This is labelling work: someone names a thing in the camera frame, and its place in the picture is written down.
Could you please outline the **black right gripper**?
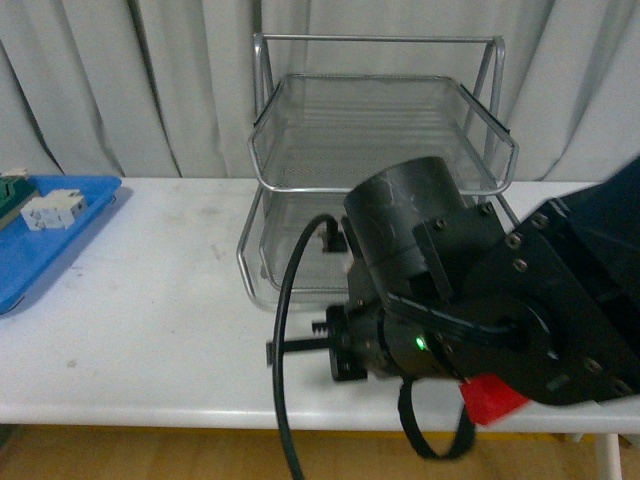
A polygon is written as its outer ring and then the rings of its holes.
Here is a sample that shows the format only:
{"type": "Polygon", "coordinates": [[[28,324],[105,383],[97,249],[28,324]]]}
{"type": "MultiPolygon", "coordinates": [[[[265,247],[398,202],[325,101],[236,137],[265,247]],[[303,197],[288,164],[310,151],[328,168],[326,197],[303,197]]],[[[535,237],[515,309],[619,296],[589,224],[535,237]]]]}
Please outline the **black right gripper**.
{"type": "Polygon", "coordinates": [[[266,344],[267,365],[274,365],[278,353],[326,350],[336,382],[364,380],[370,373],[379,378],[393,377],[395,362],[384,339],[384,317],[379,304],[351,311],[333,305],[326,309],[323,322],[312,324],[312,337],[286,340],[287,316],[277,313],[273,340],[266,344]]]}

